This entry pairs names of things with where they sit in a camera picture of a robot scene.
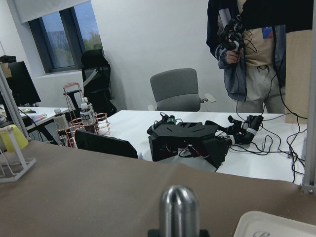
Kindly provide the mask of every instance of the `yellow cup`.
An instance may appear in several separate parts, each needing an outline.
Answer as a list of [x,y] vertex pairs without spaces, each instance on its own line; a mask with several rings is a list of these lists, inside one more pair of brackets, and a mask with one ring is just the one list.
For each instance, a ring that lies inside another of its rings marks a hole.
[[[25,138],[25,136],[22,134],[22,132],[19,130],[19,128],[12,124],[8,125],[13,127],[13,135],[15,137],[15,140],[17,141],[19,148],[23,149],[25,148],[28,144],[29,141]],[[8,152],[15,152],[15,148],[13,146],[13,143],[11,142],[10,136],[7,131],[0,132],[1,138],[3,140],[3,143],[7,149]]]

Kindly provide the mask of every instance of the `window frame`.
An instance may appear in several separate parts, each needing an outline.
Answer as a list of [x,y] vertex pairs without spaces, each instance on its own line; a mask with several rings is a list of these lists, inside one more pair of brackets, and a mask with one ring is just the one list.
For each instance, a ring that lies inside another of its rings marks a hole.
[[70,52],[73,57],[74,66],[55,68],[53,66],[52,48],[42,18],[29,21],[29,26],[46,73],[64,72],[79,70],[82,68],[81,56],[85,52],[83,38],[79,28],[74,7],[59,11],[61,21],[64,26],[66,38],[68,40]]

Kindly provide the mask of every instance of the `brown cloth surface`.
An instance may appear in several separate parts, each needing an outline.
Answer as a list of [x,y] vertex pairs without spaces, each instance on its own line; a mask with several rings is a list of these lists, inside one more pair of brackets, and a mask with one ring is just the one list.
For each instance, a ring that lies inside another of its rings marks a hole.
[[251,210],[316,225],[316,197],[284,181],[245,178],[31,142],[35,165],[15,183],[0,184],[0,231],[10,237],[146,237],[158,229],[162,192],[192,188],[200,228],[234,235]]

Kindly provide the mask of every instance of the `desk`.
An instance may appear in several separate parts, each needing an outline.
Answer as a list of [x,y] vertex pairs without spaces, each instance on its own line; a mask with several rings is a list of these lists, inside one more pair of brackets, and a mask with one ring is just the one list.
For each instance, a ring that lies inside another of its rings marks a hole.
[[251,210],[316,225],[315,196],[290,182],[38,141],[22,152],[37,162],[17,182],[0,184],[1,236],[146,237],[149,229],[158,229],[160,195],[173,184],[196,192],[200,228],[212,237],[232,237],[240,217]]
[[[211,120],[223,127],[232,125],[228,121],[228,116],[231,115],[237,120],[241,120],[235,113],[210,113],[210,112],[165,112],[168,115],[175,115],[176,118],[181,118],[183,122],[204,122]],[[246,119],[249,114],[239,114]],[[280,115],[264,114],[264,120],[273,119]],[[147,129],[154,123],[155,120],[161,120],[160,112],[158,111],[120,111],[108,118],[110,122],[111,136],[129,141],[134,148],[141,152],[143,159],[152,160],[151,151],[149,147]],[[271,121],[263,121],[265,129],[281,137],[281,150],[289,151],[286,143],[286,138],[298,132],[297,124],[285,123],[285,116],[279,117]],[[306,124],[301,124],[301,131],[306,129]],[[261,130],[254,137],[253,142],[259,147],[263,143],[265,136],[270,135],[273,138],[271,151],[277,151],[279,144],[278,137]],[[299,134],[295,139],[292,147],[301,156],[303,149],[303,142],[306,133]],[[256,150],[253,145],[248,147],[249,150]],[[197,169],[214,171],[215,168],[206,162],[203,158],[180,158],[178,156],[168,158],[160,162],[180,162]],[[304,169],[299,163],[296,163],[296,170],[303,172]],[[229,149],[226,155],[226,160],[219,167],[217,172],[225,174],[233,174],[244,177],[264,178],[274,180],[292,181],[293,172],[291,170],[292,161],[286,154],[271,153],[266,156],[254,155],[247,152],[235,152]],[[302,182],[302,175],[296,175],[295,183]]]
[[[51,107],[18,107],[18,108],[20,110],[31,109],[31,110],[36,111],[37,114],[47,114],[45,118],[35,122],[36,126],[34,125],[34,123],[31,123],[31,125],[26,127],[26,129],[28,132],[33,132],[35,130],[38,130],[46,137],[48,141],[51,141],[51,144],[58,145],[58,143],[55,141],[53,136],[45,128],[45,125],[53,122],[53,118],[55,116],[55,112],[54,112],[55,108],[51,108]],[[60,108],[60,110],[61,110],[61,113],[65,113],[68,111],[68,108]]]

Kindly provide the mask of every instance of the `silver cylinder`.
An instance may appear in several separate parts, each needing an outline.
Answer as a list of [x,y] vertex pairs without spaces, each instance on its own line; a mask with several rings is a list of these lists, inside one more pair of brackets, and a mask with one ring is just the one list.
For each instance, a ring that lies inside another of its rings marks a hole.
[[198,237],[199,202],[195,192],[184,185],[167,188],[159,204],[160,237]]

